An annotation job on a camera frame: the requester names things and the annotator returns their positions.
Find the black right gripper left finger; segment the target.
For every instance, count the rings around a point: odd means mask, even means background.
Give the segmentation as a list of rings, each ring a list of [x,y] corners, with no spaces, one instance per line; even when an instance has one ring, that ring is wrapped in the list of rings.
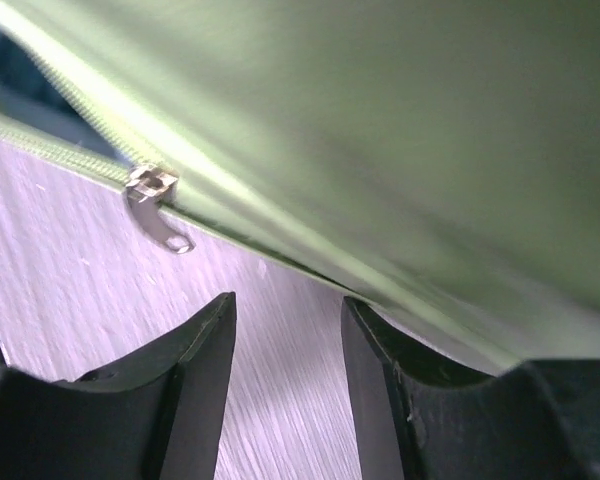
[[[236,339],[236,297],[73,381],[0,361],[0,479],[210,479]]]

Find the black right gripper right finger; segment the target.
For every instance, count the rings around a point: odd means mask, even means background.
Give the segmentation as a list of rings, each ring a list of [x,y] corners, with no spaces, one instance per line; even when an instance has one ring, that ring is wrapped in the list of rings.
[[[600,360],[531,360],[496,376],[342,303],[366,479],[600,479]]]

